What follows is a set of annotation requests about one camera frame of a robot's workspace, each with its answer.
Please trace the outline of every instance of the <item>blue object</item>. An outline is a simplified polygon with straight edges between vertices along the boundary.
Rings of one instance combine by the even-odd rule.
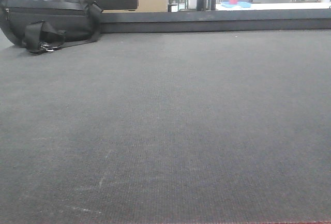
[[[235,6],[240,6],[242,8],[250,8],[251,7],[251,4],[247,3],[247,2],[238,2],[238,4],[229,4],[229,2],[223,2],[221,5],[222,5],[222,7],[225,7],[225,8],[233,8]]]

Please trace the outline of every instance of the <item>black bag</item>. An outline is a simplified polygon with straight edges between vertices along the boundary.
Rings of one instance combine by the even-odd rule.
[[[87,0],[0,0],[0,28],[33,53],[95,42],[102,9]]]

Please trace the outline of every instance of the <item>black edge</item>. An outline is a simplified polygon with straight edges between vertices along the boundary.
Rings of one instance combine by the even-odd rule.
[[[103,33],[331,29],[330,9],[103,13]]]

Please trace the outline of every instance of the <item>pink object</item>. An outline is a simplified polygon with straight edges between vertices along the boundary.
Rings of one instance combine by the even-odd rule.
[[[236,5],[238,4],[238,0],[229,0],[229,4]]]

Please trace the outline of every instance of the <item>carpet surface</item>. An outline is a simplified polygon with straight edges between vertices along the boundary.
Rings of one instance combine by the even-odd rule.
[[[0,34],[0,223],[331,222],[329,41]]]

